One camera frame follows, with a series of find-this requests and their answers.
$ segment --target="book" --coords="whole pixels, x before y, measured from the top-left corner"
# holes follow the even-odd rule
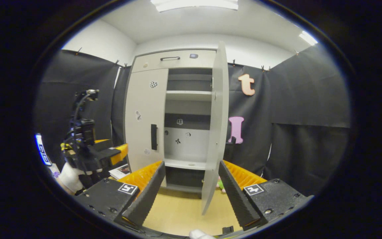
[[[116,180],[119,180],[123,178],[124,176],[131,173],[131,170],[129,169],[129,165],[125,164],[118,168],[112,169],[109,171],[111,177],[115,178]]]

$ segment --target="white wall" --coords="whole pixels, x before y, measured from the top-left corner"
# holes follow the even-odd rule
[[[77,33],[62,49],[79,50],[119,64],[132,64],[132,53],[136,44],[117,28],[97,20]]]
[[[169,50],[176,48],[217,48],[218,42],[224,41],[228,62],[235,59],[236,64],[248,65],[265,69],[285,61],[294,53],[279,47],[260,42],[257,40],[229,35],[195,34],[179,35],[144,42],[136,46],[130,61],[134,57],[144,53],[158,50]]]

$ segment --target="drawer handle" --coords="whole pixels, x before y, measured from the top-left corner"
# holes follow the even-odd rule
[[[179,56],[170,56],[170,57],[163,57],[160,60],[163,61],[164,59],[169,59],[169,58],[181,59]]]
[[[157,150],[157,125],[151,124],[151,149]]]

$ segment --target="open cabinet door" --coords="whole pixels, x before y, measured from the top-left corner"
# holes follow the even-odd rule
[[[212,108],[206,172],[202,189],[202,215],[210,205],[218,179],[219,162],[225,151],[229,107],[229,76],[225,43],[219,42],[213,64]]]
[[[125,139],[132,172],[164,158],[168,69],[134,72],[125,107]]]

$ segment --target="orange gripper pad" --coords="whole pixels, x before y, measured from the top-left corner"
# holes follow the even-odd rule
[[[153,177],[153,174],[156,172],[157,168],[161,163],[162,161],[160,160],[158,162],[145,166],[144,168],[138,169],[135,172],[128,174],[117,181],[138,186],[140,190],[140,192],[137,195],[138,198],[142,191],[144,191],[148,182],[150,182],[151,177]]]
[[[258,175],[248,170],[245,170],[244,168],[241,168],[233,163],[230,163],[225,160],[223,160],[223,162],[225,163],[229,172],[234,177],[235,181],[238,183],[238,186],[240,187],[241,190],[243,190],[243,188],[246,186],[250,186],[250,185],[258,184],[258,183],[264,183],[267,181],[259,177]]]

